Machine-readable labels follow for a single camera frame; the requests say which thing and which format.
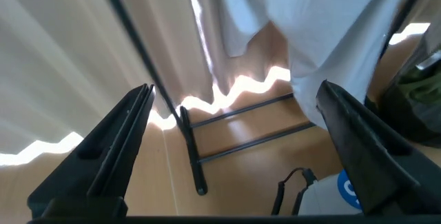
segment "curtain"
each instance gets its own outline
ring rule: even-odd
[[[229,58],[217,0],[123,2],[175,106],[219,107],[214,94],[228,95],[240,75],[262,82],[283,65],[271,58],[279,35],[271,25]],[[108,0],[0,0],[0,8],[0,165],[68,152],[126,92],[154,83]],[[160,95],[154,109],[150,121],[173,126]]]

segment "blue logo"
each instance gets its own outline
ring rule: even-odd
[[[337,187],[340,195],[348,204],[350,204],[350,206],[361,210],[360,202],[357,199],[356,193],[353,190],[351,181],[347,177],[345,170],[338,175]]]

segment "clothes rack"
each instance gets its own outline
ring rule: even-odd
[[[248,141],[242,145],[238,145],[238,146],[230,148],[228,150],[223,150],[221,152],[217,152],[217,153],[211,154],[209,156],[201,156],[198,152],[198,148],[196,145],[196,140],[195,140],[194,133],[193,133],[194,128],[199,128],[201,126],[225,119],[230,116],[234,116],[234,115],[237,115],[240,113],[254,110],[256,108],[260,108],[260,107],[269,105],[271,103],[283,101],[286,99],[291,99],[291,98],[293,98],[293,94],[291,93],[291,94],[286,94],[283,96],[278,96],[274,99],[263,101],[262,103],[257,103],[257,104],[254,104],[254,105],[251,105],[251,106],[248,106],[245,108],[241,108],[239,110],[234,110],[234,111],[228,112],[226,114],[215,116],[215,117],[210,118],[205,121],[201,121],[198,123],[192,123],[190,121],[188,110],[185,107],[181,106],[181,108],[180,108],[181,116],[179,116],[178,113],[176,112],[173,101],[171,100],[169,94],[167,93],[167,90],[165,89],[163,82],[162,82],[160,76],[158,75],[154,64],[152,63],[152,60],[150,59],[150,56],[147,52],[147,49],[145,48],[136,28],[134,27],[134,24],[132,22],[132,19],[130,18],[130,15],[128,14],[127,10],[125,9],[123,2],[121,0],[109,0],[109,1],[110,1],[110,4],[112,5],[112,7],[114,8],[116,15],[118,16],[121,23],[123,24],[123,27],[125,28],[125,30],[129,36],[131,42],[133,43],[136,51],[139,53],[140,57],[142,58],[142,60],[145,64],[145,67],[147,68],[148,72],[152,76],[152,79],[153,79],[156,87],[158,88],[159,93],[163,97],[163,99],[167,105],[167,108],[172,113],[173,117],[176,119],[176,124],[177,124],[179,130],[181,131],[182,135],[184,136],[184,139],[185,139],[185,142],[187,145],[187,151],[188,151],[190,166],[192,169],[194,184],[196,187],[196,191],[198,192],[199,195],[202,196],[207,193],[207,183],[206,183],[206,180],[204,177],[202,164],[207,163],[211,160],[226,156],[228,154],[238,152],[238,151],[247,149],[249,147],[253,147],[255,145],[259,145],[261,143],[265,143],[265,142],[268,142],[268,141],[271,141],[274,139],[278,139],[280,137],[283,137],[283,136],[286,136],[289,134],[293,134],[293,133],[296,133],[296,132],[299,132],[302,130],[306,130],[308,128],[312,128],[313,126],[315,126],[313,123],[305,123],[305,124],[302,124],[302,125],[299,125],[296,127],[289,128],[287,130],[282,130],[278,133],[271,134],[269,136],[264,136],[259,139],[255,139],[253,141]],[[392,32],[389,33],[389,36],[388,36],[389,39],[390,39],[391,35],[393,34],[393,32],[396,31],[401,26],[402,22],[405,20],[405,17],[410,12],[410,9],[414,5],[415,2],[416,2],[416,0],[407,0],[407,3],[404,5],[405,8],[403,8],[402,12],[399,14],[398,20],[394,23],[394,27],[391,29]],[[384,45],[382,54],[384,53],[386,48],[387,48],[387,43]]]

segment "horizontal metal bar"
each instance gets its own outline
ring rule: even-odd
[[[251,105],[251,106],[248,106],[248,107],[245,107],[245,108],[241,108],[239,110],[234,110],[234,111],[231,111],[231,112],[228,112],[228,113],[225,113],[225,114],[221,114],[220,116],[216,116],[216,117],[213,117],[213,118],[205,120],[205,121],[201,121],[201,122],[198,122],[198,123],[193,123],[193,124],[190,125],[190,127],[191,128],[197,128],[197,127],[200,127],[200,126],[203,126],[203,125],[207,125],[207,124],[213,123],[215,121],[219,121],[221,119],[225,119],[225,118],[227,118],[229,116],[234,116],[236,114],[244,113],[246,111],[250,111],[250,110],[253,110],[253,109],[256,109],[256,108],[259,108],[259,107],[263,107],[265,105],[268,105],[268,104],[271,104],[271,103],[275,103],[275,102],[278,102],[278,101],[282,101],[282,100],[285,100],[285,99],[290,99],[292,97],[294,97],[292,93],[285,94],[283,96],[278,96],[275,99],[270,99],[270,100],[267,100],[267,101],[263,101],[262,103],[257,103],[257,104],[254,104],[254,105]]]
[[[315,126],[315,124],[313,124],[313,123],[306,123],[306,124],[303,124],[303,125],[300,125],[300,126],[297,126],[297,127],[294,127],[294,128],[290,128],[288,130],[284,130],[284,131],[279,132],[277,134],[271,134],[269,136],[256,139],[254,141],[246,142],[245,144],[238,145],[238,146],[233,147],[231,149],[228,149],[228,150],[225,150],[225,151],[213,154],[213,155],[204,156],[204,157],[199,159],[199,163],[206,163],[208,161],[212,161],[213,159],[220,158],[222,156],[231,154],[233,152],[238,152],[238,151],[244,150],[246,148],[249,148],[249,147],[252,147],[252,146],[255,146],[255,145],[259,145],[261,143],[265,143],[265,142],[273,140],[273,139],[277,139],[277,138],[280,138],[280,137],[287,136],[288,134],[293,134],[295,132],[299,132],[299,131],[302,131],[302,130],[306,130],[308,128],[312,128],[314,126]]]

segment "white cloth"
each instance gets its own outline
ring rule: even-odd
[[[272,21],[288,42],[291,84],[306,116],[322,128],[316,94],[325,79],[360,102],[400,0],[221,0],[225,49],[243,54]]]

